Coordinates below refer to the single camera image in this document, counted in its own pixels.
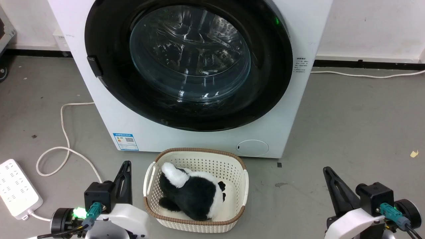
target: white power strip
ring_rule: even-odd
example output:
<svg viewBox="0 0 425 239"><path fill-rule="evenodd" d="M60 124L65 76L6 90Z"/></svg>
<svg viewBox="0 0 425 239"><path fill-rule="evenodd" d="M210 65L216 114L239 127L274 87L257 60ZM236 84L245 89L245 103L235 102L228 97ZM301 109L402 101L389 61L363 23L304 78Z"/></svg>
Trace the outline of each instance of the white power strip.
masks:
<svg viewBox="0 0 425 239"><path fill-rule="evenodd" d="M18 220L28 219L29 211L43 204L43 199L13 159L0 165L0 196Z"/></svg>

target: green indicator light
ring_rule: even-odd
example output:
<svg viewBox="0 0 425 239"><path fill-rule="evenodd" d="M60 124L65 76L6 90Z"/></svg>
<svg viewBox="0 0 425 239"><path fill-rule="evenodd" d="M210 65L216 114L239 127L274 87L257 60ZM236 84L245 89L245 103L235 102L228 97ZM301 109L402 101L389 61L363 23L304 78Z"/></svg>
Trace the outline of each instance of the green indicator light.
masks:
<svg viewBox="0 0 425 239"><path fill-rule="evenodd" d="M85 219L87 217L87 212L85 211L85 208L75 208L72 216Z"/></svg>

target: white cable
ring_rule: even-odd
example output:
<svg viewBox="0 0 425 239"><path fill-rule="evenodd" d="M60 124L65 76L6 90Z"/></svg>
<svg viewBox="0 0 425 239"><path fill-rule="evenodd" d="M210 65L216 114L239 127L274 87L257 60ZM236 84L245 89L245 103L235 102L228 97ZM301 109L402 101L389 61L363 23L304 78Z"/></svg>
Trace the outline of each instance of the white cable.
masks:
<svg viewBox="0 0 425 239"><path fill-rule="evenodd" d="M367 78L374 78L374 79L387 79L392 77L419 75L419 74L425 73L425 71L419 71L419 72L408 73L408 74L397 74L397 75L391 75L391 76L385 76L385 77L376 77L376 76L368 76L368 75L352 75L352 74L345 74L345 73L336 72L336 71L312 71L311 73L331 73L331 74L338 74L338 75L349 76L349 77L367 77Z"/></svg>
<svg viewBox="0 0 425 239"><path fill-rule="evenodd" d="M38 215L36 215L35 213L34 213L34 211L33 210L28 210L28 213L31 215L31 216L33 216L33 217L35 217L35 218L37 218L37 219L40 219L40 220L43 220L43 221L46 221L46 222L50 222L51 220L50 219L48 219L48 218L45 218L45 217L42 217L42 216L38 216Z"/></svg>
<svg viewBox="0 0 425 239"><path fill-rule="evenodd" d="M88 160L88 158L86 158L86 157L84 157L82 154L80 154L80 153L78 153L78 152L76 152L75 150L73 150L73 149L71 149L70 147L71 147L71 145L70 145L70 143L69 143L69 139L68 139L68 135L66 134L66 131L65 131L65 125L64 125L64 123L63 123L63 108L65 107L65 106L68 106L68 105L92 105L92 104L94 104L94 102L88 102L88 103L69 103L69 104L64 104L61 108L60 108L60 122L61 122L61 124L62 124L62 131L63 131L63 134L65 135L65 138L66 138L66 143L67 143L67 147L62 147L62 146L59 146L59 147L54 147L54 148L51 148L51 149L48 149L46 152L44 152L41 156L40 156L40 158L38 158L38 160L37 160L37 164L36 164L36 166L35 166L35 169L37 170L37 173L39 174L39 175L41 175L41 176L44 176L44 177L47 177L47 176L51 176L51 175L53 175L53 174L55 174L55 173L57 173L64 165L65 165L65 163L66 163L66 161L68 160L68 157L69 157L69 152L71 151L71 152L73 152L74 154L76 154L76 155L78 155L78 156L80 156L80 157L82 157L85 161L87 161L87 163L91 166L91 168L93 169L93 171L94 171L94 173L96 174L96 176L97 176L97 178L99 179L99 182L102 182L102 179L100 178L100 175L99 175L99 173L97 172L97 170L96 170L96 168L94 167L94 165L90 162L90 160ZM55 149L65 149L65 150L67 150L67 153L66 153L66 157L65 157L65 159L63 160L63 162L62 162L62 164L55 170L55 171L53 171L53 172L51 172L51 173L49 173L49 174L43 174L42 172L40 172L40 169L39 169L39 164L40 164L40 161L41 161L41 159L48 153L48 152L50 152L50 151L52 151L52 150L55 150Z"/></svg>

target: teal connector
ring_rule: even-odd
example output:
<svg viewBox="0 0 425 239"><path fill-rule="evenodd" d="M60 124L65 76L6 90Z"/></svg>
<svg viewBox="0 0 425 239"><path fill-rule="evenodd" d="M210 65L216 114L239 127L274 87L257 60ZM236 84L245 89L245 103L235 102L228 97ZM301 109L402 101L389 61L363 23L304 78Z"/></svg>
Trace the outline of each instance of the teal connector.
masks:
<svg viewBox="0 0 425 239"><path fill-rule="evenodd" d="M100 216L102 213L102 204L100 202L95 202L93 205L90 206L90 209L87 212L87 217L84 219L84 221L81 223L82 226L87 225L86 230L90 230L96 219Z"/></svg>
<svg viewBox="0 0 425 239"><path fill-rule="evenodd" d="M406 224L410 226L410 220L403 216L399 210L389 205L388 203L383 203L380 205L380 213L384 217L395 222L401 230L406 230Z"/></svg>

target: black and white plush toy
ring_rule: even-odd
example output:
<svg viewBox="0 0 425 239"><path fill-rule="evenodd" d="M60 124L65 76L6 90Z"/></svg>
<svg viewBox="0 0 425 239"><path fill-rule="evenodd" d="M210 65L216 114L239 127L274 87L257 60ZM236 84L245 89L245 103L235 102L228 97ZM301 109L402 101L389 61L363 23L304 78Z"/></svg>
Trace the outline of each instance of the black and white plush toy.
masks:
<svg viewBox="0 0 425 239"><path fill-rule="evenodd" d="M159 205L170 211L183 211L196 221L213 219L220 211L226 194L225 184L207 172L162 165L159 184L164 197Z"/></svg>

